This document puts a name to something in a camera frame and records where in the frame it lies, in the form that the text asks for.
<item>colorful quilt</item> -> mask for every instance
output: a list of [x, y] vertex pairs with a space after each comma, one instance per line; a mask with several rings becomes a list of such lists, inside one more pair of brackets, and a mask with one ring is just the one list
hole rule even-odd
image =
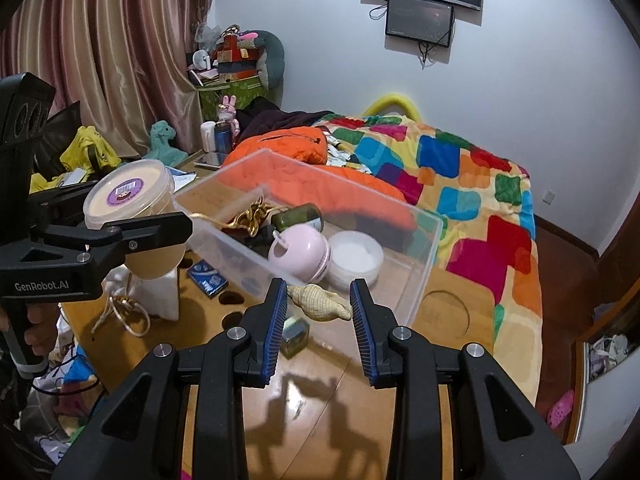
[[436, 264], [495, 298], [494, 357], [532, 403], [542, 364], [542, 294], [529, 174], [461, 137], [401, 116], [328, 115], [314, 126], [444, 220]]

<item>pink rabbit figurine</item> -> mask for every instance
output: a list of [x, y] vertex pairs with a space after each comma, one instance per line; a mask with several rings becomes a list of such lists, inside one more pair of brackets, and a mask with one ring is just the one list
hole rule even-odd
[[240, 134], [240, 123], [236, 119], [236, 96], [229, 97], [225, 95], [222, 98], [222, 103], [218, 105], [218, 120], [225, 121], [225, 123], [231, 124], [231, 131], [233, 132], [234, 144]]

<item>human hand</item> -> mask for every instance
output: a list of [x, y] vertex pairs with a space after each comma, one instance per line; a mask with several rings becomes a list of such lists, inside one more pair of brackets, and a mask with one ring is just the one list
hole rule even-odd
[[[57, 303], [40, 303], [27, 306], [27, 318], [33, 326], [24, 332], [24, 341], [36, 355], [49, 355], [58, 338], [58, 317], [60, 309]], [[9, 318], [0, 307], [0, 330], [9, 330]]]

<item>dark green bottle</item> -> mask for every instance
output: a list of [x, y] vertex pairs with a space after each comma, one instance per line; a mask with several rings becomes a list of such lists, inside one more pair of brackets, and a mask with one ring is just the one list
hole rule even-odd
[[291, 227], [296, 224], [311, 225], [311, 227], [319, 233], [321, 233], [324, 228], [322, 214], [316, 207], [316, 204], [311, 202], [293, 207], [271, 217], [271, 225], [273, 225], [279, 232], [283, 232], [287, 227]]

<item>baseboard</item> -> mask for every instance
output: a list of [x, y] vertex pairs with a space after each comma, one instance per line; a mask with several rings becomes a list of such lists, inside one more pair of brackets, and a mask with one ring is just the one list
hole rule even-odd
[[578, 247], [587, 253], [594, 261], [597, 261], [600, 258], [598, 254], [598, 250], [594, 247], [591, 247], [584, 240], [580, 240], [575, 235], [565, 231], [561, 227], [558, 227], [556, 224], [551, 223], [549, 220], [545, 220], [544, 218], [540, 218], [538, 215], [534, 215], [536, 220], [536, 226], [544, 229], [545, 231], [549, 231], [551, 234], [556, 235], [558, 238], [562, 238], [565, 242], [569, 242], [571, 245]]

